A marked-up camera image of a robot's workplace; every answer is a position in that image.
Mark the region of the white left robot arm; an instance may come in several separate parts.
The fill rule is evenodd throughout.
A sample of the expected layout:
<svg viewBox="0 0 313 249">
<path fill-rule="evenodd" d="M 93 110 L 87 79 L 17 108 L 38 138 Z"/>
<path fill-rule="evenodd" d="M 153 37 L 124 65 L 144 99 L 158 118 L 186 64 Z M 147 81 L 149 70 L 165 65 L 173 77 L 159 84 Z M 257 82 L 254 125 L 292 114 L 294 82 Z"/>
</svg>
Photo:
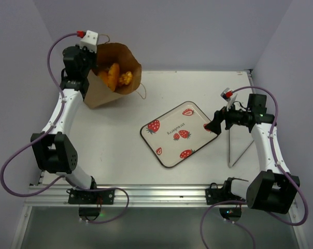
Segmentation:
<svg viewBox="0 0 313 249">
<path fill-rule="evenodd" d="M 80 197 L 91 204 L 98 199 L 95 179 L 86 171 L 87 162 L 69 139 L 77 110 L 86 105 L 94 110 L 130 95 L 141 84 L 142 67 L 127 46 L 120 43 L 75 45 L 63 50 L 60 94 L 54 112 L 42 132 L 31 136 L 33 152 L 41 170 L 65 179 L 80 188 Z M 141 126 L 141 106 L 114 110 L 109 129 L 98 129 L 92 139 L 103 144 L 107 158 L 117 172 L 135 170 L 148 164 L 138 139 L 142 138 L 162 167 L 171 169 L 200 150 L 217 135 L 206 129 L 209 118 L 186 101 Z"/>
</svg>

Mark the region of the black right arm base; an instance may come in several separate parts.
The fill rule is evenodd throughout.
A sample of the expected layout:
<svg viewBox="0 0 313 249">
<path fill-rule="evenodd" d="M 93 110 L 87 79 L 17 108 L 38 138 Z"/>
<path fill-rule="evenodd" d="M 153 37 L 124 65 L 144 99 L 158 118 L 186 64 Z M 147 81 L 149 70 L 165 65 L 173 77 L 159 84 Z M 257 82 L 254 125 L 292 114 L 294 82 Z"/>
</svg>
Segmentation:
<svg viewBox="0 0 313 249">
<path fill-rule="evenodd" d="M 244 201 L 242 197 L 236 196 L 231 193 L 231 181 L 232 178 L 228 178 L 224 181 L 223 185 L 219 186 L 216 183 L 211 183 L 208 188 L 205 189 L 205 198 L 207 205 L 213 205 L 223 201 Z M 220 215 L 229 221 L 237 222 L 241 218 L 242 211 L 241 205 L 235 204 L 235 207 L 219 208 Z"/>
</svg>

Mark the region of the long orange fake baguette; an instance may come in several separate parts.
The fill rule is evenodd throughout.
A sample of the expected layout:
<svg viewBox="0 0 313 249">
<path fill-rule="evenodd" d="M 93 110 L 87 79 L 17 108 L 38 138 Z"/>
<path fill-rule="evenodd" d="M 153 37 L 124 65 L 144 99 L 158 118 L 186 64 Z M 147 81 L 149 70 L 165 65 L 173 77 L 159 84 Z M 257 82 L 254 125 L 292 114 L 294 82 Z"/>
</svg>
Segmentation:
<svg viewBox="0 0 313 249">
<path fill-rule="evenodd" d="M 120 66 L 118 63 L 114 63 L 108 70 L 102 70 L 98 73 L 98 77 L 112 92 L 116 90 L 119 75 Z"/>
</svg>

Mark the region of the metal tongs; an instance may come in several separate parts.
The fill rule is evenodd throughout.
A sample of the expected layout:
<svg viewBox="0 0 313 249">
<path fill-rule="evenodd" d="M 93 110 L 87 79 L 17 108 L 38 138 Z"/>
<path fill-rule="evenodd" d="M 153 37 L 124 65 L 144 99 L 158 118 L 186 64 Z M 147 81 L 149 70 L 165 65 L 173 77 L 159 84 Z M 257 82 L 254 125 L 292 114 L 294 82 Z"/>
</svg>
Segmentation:
<svg viewBox="0 0 313 249">
<path fill-rule="evenodd" d="M 233 125 L 227 131 L 227 164 L 232 168 L 252 145 L 253 139 L 247 127 Z"/>
</svg>

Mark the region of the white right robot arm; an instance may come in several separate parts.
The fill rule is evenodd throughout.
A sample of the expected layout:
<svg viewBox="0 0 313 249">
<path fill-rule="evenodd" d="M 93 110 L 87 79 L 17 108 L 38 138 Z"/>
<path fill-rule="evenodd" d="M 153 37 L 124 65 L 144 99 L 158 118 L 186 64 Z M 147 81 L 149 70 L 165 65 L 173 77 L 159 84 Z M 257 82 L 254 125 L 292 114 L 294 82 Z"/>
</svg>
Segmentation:
<svg viewBox="0 0 313 249">
<path fill-rule="evenodd" d="M 248 128 L 255 143 L 260 172 L 251 182 L 234 177 L 228 178 L 222 188 L 221 197 L 226 203 L 244 199 L 251 209 L 285 214 L 297 194 L 300 185 L 297 176 L 292 176 L 286 167 L 277 141 L 277 129 L 272 126 L 274 115 L 267 113 L 263 94 L 250 94 L 245 110 L 236 109 L 236 95 L 230 90 L 221 95 L 227 105 L 214 114 L 207 129 L 221 133 L 221 123 L 226 130 L 233 125 Z"/>
</svg>

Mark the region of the round yellow fake pastry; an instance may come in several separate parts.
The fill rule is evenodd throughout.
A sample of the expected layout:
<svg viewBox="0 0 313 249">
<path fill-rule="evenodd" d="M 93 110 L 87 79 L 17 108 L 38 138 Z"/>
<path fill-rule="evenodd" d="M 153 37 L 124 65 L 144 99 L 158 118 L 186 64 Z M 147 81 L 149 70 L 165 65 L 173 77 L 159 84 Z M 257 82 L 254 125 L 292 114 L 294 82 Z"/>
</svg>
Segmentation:
<svg viewBox="0 0 313 249">
<path fill-rule="evenodd" d="M 124 74 L 121 74 L 118 78 L 117 87 L 127 86 L 132 82 L 133 74 L 128 71 Z"/>
</svg>

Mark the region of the brown paper bag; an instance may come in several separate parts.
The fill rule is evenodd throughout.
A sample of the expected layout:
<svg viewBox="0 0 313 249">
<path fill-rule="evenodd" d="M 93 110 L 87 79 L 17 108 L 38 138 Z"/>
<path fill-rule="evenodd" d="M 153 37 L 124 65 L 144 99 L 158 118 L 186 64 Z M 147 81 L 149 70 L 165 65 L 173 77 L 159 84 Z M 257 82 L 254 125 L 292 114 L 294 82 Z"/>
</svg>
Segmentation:
<svg viewBox="0 0 313 249">
<path fill-rule="evenodd" d="M 141 84 L 142 65 L 128 46 L 103 43 L 96 46 L 96 67 L 87 80 L 84 104 L 95 109 L 135 92 Z"/>
</svg>

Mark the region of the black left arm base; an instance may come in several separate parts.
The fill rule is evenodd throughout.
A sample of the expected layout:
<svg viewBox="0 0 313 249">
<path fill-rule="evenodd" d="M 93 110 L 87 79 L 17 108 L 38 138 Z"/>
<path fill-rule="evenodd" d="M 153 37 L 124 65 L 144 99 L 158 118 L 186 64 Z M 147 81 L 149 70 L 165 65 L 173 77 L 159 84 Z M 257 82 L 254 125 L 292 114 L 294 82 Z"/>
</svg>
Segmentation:
<svg viewBox="0 0 313 249">
<path fill-rule="evenodd" d="M 90 192 L 68 189 L 68 203 L 79 205 L 79 217 L 85 221 L 95 221 L 101 214 L 102 205 L 112 205 L 115 197 L 114 190 Z"/>
</svg>

